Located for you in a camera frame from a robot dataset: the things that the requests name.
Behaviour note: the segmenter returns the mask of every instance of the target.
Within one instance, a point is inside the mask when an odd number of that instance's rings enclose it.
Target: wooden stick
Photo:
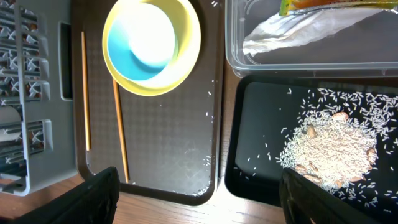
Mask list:
[[[130,181],[129,165],[127,163],[126,142],[124,140],[124,128],[123,128],[122,111],[120,107],[119,85],[115,80],[113,80],[113,92],[114,92],[114,101],[116,104],[116,115],[118,117],[120,148],[122,150],[124,176],[126,178],[126,182],[128,183]]]
[[[85,111],[86,150],[91,149],[90,109],[88,106],[87,58],[85,33],[81,32],[81,62],[83,64],[83,103]]]

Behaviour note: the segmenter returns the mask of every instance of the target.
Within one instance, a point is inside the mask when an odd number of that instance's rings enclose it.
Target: pile of rice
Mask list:
[[[364,179],[377,159],[374,131],[345,113],[312,112],[280,155],[280,164],[291,167],[325,190],[348,187]]]

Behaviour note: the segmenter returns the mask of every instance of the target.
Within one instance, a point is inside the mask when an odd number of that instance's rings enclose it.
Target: table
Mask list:
[[[224,184],[235,92],[239,80],[224,60],[219,185],[209,202],[199,207],[188,207],[121,193],[114,223],[285,223],[281,208],[237,198],[228,192]],[[0,194],[0,217],[17,218],[82,182],[83,179],[76,175],[26,197]]]

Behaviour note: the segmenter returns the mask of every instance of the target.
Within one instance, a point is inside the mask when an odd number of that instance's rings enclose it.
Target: gray basket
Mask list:
[[[0,105],[21,119],[0,123],[1,134],[17,136],[0,142],[0,192],[24,196],[77,173],[63,51],[70,2],[11,2],[0,0]]]

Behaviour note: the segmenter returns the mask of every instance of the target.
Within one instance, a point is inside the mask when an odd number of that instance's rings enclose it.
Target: yellow package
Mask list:
[[[338,9],[347,7],[372,7],[378,9],[394,9],[398,0],[282,0],[279,15],[303,14],[319,9]]]

